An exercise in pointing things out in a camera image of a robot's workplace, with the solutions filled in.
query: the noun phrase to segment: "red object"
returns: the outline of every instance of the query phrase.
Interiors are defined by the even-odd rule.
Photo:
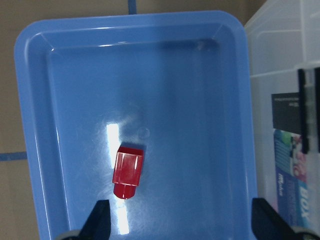
[[[120,199],[129,199],[135,195],[139,185],[144,151],[129,147],[119,147],[116,154],[113,179],[113,193]]]

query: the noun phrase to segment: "blue box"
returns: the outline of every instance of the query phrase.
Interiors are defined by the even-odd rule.
[[[253,239],[247,40],[221,11],[44,20],[15,63],[40,239],[109,199],[111,240]],[[113,194],[120,144],[140,185]]]

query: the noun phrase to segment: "red bottle cap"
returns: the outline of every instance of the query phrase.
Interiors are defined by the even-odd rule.
[[[113,179],[113,193],[120,199],[135,195],[139,185],[144,151],[129,147],[119,147],[116,154]]]

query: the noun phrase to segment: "blue tray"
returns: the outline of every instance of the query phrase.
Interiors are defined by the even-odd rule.
[[[44,20],[15,45],[40,238],[109,199],[111,240],[252,239],[247,41],[221,11]],[[113,194],[121,143],[140,186]]]

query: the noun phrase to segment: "blue tape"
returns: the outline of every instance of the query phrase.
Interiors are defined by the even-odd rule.
[[[128,0],[129,15],[137,14],[136,0]]]
[[[0,162],[12,161],[12,160],[26,160],[26,159],[27,159],[27,153],[25,151],[0,153]]]

